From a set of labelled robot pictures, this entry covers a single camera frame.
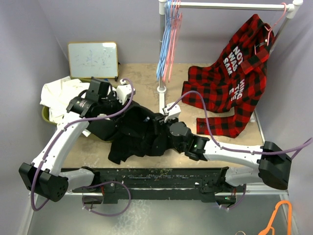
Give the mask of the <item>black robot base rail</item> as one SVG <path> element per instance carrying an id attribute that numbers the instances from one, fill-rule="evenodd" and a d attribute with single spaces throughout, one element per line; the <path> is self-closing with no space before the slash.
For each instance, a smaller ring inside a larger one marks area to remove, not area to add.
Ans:
<path id="1" fill-rule="evenodd" d="M 244 186 L 232 187 L 223 182 L 228 167 L 222 168 L 98 168 L 96 188 L 78 188 L 75 193 L 103 196 L 104 204 L 120 199 L 199 200 L 233 205 L 236 193 Z"/>

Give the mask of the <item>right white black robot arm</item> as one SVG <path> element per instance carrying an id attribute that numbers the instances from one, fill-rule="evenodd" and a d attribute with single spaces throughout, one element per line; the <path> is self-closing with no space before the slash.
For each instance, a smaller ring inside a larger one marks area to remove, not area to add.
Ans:
<path id="1" fill-rule="evenodd" d="M 263 145 L 244 146 L 214 142 L 213 139 L 192 133 L 184 122 L 162 115 L 152 121 L 155 133 L 165 135 L 167 148 L 194 161 L 223 161 L 241 165 L 227 168 L 217 180 L 218 188 L 230 191 L 243 184 L 264 183 L 278 189 L 287 190 L 291 171 L 291 157 L 273 142 Z"/>

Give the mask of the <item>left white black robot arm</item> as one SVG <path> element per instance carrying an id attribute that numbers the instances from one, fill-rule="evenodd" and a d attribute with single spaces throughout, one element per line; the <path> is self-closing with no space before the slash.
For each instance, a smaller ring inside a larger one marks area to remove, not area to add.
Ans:
<path id="1" fill-rule="evenodd" d="M 62 171 L 63 163 L 78 137 L 90 124 L 109 121 L 123 114 L 133 100 L 135 89 L 129 79 L 120 80 L 116 88 L 109 81 L 92 78 L 89 86 L 71 94 L 63 121 L 40 154 L 30 163 L 22 163 L 19 174 L 30 191 L 33 210 L 35 195 L 58 202 L 68 191 L 86 188 L 99 190 L 100 172 L 90 167 Z"/>

